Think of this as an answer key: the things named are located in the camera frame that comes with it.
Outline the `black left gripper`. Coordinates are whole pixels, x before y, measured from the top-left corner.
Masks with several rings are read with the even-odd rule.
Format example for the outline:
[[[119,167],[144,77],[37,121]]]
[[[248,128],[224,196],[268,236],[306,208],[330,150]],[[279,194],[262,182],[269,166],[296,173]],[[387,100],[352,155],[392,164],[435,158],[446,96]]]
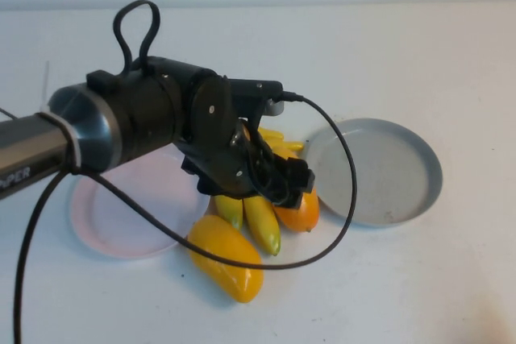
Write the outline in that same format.
[[[246,119],[234,126],[203,126],[189,142],[180,143],[180,150],[185,156],[181,168],[198,178],[197,189],[206,195],[260,195],[275,206],[297,209],[303,193],[314,187],[307,162],[275,156]]]

